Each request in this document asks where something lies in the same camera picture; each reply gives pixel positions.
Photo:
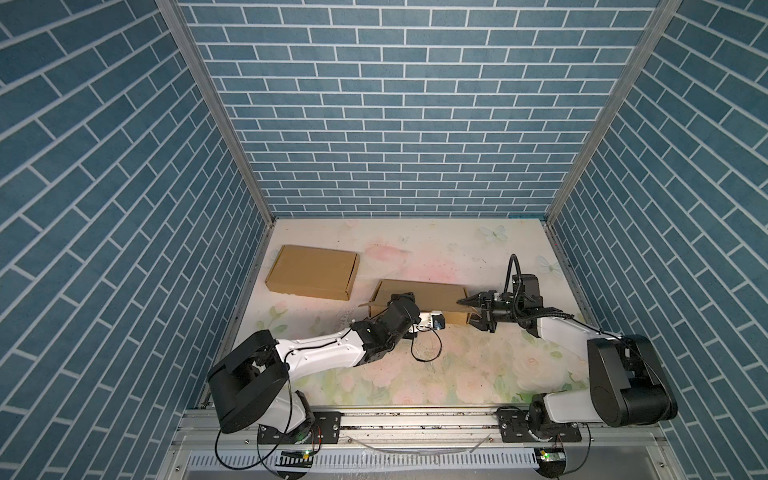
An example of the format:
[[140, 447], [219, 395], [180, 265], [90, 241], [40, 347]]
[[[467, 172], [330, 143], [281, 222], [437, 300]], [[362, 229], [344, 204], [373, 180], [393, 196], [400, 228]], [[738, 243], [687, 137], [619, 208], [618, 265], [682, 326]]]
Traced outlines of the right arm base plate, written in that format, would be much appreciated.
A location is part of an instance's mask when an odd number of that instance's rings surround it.
[[542, 410], [523, 411], [501, 407], [495, 412], [503, 443], [578, 443], [582, 435], [576, 423], [556, 423]]

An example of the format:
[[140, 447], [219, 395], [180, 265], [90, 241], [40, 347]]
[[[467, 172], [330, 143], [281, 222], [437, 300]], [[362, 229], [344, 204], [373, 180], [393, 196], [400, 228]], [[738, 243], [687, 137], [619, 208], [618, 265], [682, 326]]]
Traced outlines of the brown cardboard box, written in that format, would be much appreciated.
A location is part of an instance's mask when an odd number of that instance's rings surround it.
[[265, 284], [275, 293], [348, 301], [359, 264], [356, 252], [284, 245]]

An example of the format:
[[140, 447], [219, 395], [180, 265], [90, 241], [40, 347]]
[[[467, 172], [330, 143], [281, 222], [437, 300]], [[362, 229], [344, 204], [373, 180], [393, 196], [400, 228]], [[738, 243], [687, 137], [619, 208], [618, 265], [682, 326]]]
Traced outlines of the cardboard stack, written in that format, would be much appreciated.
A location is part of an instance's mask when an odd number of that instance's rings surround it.
[[464, 325], [473, 312], [472, 308], [458, 304], [468, 297], [464, 286], [392, 279], [380, 280], [371, 299], [361, 307], [366, 306], [368, 314], [374, 316], [387, 307], [393, 294], [405, 293], [414, 295], [422, 312], [441, 311], [447, 324]]

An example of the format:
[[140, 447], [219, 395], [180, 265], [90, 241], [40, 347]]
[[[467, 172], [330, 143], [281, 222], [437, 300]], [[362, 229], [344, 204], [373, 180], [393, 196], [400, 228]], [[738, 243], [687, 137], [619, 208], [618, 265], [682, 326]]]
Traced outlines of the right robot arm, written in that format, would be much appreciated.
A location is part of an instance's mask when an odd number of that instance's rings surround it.
[[586, 362], [587, 389], [532, 398], [525, 419], [532, 438], [577, 441], [580, 424], [646, 426], [677, 416], [677, 400], [648, 338], [601, 330], [545, 306], [536, 276], [510, 274], [502, 292], [488, 290], [457, 303], [475, 310], [468, 323], [480, 331], [513, 323]]

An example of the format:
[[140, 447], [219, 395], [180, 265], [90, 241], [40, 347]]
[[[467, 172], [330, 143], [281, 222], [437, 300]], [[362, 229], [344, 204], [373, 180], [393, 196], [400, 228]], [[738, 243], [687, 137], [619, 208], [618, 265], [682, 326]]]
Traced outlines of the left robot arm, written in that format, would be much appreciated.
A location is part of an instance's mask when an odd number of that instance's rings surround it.
[[333, 334], [299, 340], [276, 339], [268, 330], [250, 335], [207, 376], [220, 432], [233, 434], [256, 424], [274, 429], [283, 442], [303, 440], [315, 415], [292, 383], [379, 361], [419, 320], [415, 297], [408, 292], [392, 295], [383, 312]]

